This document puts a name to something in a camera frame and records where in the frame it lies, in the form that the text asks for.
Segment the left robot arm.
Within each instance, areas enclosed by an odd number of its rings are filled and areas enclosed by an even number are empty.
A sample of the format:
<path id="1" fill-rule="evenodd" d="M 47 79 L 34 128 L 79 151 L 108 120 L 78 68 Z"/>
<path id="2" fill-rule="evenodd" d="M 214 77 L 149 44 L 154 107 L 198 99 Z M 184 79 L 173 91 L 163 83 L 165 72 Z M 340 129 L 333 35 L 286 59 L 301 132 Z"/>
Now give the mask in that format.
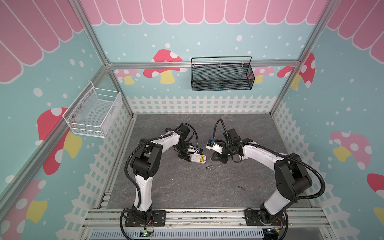
<path id="1" fill-rule="evenodd" d="M 204 164 L 207 157 L 199 148 L 197 131 L 187 123 L 181 123 L 175 129 L 166 129 L 166 133 L 156 138 L 141 139 L 138 146 L 128 156 L 124 173 L 135 186 L 136 196 L 128 217 L 134 222 L 148 223 L 152 218 L 152 184 L 160 168 L 162 153 L 174 149 L 178 157 L 189 163 Z"/>

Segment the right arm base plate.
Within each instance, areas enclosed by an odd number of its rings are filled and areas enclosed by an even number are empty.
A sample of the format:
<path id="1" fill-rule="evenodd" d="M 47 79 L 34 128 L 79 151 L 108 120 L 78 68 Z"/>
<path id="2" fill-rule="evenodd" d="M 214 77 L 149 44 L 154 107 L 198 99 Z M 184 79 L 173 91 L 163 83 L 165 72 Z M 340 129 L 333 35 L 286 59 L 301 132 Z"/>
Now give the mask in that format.
<path id="1" fill-rule="evenodd" d="M 266 210 L 247 208 L 244 210 L 247 226 L 277 226 L 283 227 L 286 224 L 286 217 L 283 212 L 270 215 Z"/>

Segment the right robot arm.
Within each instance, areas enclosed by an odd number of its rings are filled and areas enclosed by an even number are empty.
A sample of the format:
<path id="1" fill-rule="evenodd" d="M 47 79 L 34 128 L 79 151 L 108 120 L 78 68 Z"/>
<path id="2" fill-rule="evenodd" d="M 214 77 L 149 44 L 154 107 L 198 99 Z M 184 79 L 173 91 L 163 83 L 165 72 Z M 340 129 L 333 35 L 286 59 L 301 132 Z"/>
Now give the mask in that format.
<path id="1" fill-rule="evenodd" d="M 247 224 L 260 223 L 268 226 L 277 219 L 285 219 L 286 210 L 299 200 L 316 199 L 323 195 L 326 183 L 322 175 L 310 165 L 304 163 L 299 155 L 284 155 L 257 144 L 251 139 L 241 139 L 235 129 L 224 130 L 224 140 L 217 137 L 209 140 L 207 149 L 213 150 L 213 161 L 226 164 L 229 159 L 238 156 L 240 163 L 252 159 L 271 169 L 275 174 L 276 189 L 260 205 L 258 210 L 245 210 Z"/>

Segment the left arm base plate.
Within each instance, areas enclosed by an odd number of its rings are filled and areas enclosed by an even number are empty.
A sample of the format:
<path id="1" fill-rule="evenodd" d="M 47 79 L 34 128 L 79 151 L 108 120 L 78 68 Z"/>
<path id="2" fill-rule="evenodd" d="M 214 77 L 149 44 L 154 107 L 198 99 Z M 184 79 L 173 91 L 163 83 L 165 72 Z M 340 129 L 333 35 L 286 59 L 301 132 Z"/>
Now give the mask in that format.
<path id="1" fill-rule="evenodd" d="M 153 226 L 164 227 L 166 211 L 148 210 L 146 212 L 134 210 L 129 211 L 127 217 L 123 217 L 125 227 Z"/>

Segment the white remote with green buttons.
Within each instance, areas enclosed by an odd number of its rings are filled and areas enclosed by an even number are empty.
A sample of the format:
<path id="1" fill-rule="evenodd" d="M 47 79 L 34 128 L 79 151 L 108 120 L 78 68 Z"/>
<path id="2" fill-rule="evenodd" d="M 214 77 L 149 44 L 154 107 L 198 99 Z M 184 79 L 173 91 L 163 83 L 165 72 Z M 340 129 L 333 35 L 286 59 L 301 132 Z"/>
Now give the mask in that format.
<path id="1" fill-rule="evenodd" d="M 200 154 L 191 154 L 191 160 L 192 160 L 193 163 L 205 164 L 206 161 L 202 163 L 202 162 L 200 162 L 200 158 L 201 158 Z"/>

